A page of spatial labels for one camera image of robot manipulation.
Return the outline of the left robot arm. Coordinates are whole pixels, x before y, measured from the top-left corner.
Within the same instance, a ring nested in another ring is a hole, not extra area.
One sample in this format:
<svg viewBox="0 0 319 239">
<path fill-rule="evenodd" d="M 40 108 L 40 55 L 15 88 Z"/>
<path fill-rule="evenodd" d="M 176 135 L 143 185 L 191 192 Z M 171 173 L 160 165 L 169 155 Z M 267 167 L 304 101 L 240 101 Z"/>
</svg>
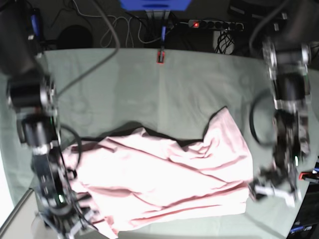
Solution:
<svg viewBox="0 0 319 239">
<path fill-rule="evenodd" d="M 254 41 L 258 33 L 281 13 L 287 15 L 284 28 L 275 36 L 265 38 L 262 45 L 275 106 L 272 164 L 260 168 L 248 188 L 255 201 L 277 197 L 294 207 L 301 199 L 297 168 L 310 154 L 308 66 L 312 60 L 310 43 L 317 39 L 319 3 L 316 0 L 282 1 L 254 28 L 249 39 L 252 55 L 257 55 Z"/>
</svg>

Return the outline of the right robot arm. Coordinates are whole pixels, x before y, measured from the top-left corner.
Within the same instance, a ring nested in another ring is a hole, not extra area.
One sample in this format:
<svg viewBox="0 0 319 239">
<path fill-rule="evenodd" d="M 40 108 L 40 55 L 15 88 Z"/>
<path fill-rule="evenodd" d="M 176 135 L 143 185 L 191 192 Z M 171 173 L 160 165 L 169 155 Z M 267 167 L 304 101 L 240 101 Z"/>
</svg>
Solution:
<svg viewBox="0 0 319 239">
<path fill-rule="evenodd" d="M 92 228 L 94 210 L 79 205 L 71 189 L 77 177 L 62 155 L 56 88 L 37 61 L 28 30 L 30 19 L 16 0 L 0 3 L 0 69 L 7 76 L 6 102 L 15 112 L 21 144 L 31 150 L 31 169 L 38 179 L 35 192 L 42 203 L 39 216 L 60 239 L 72 239 Z"/>
</svg>

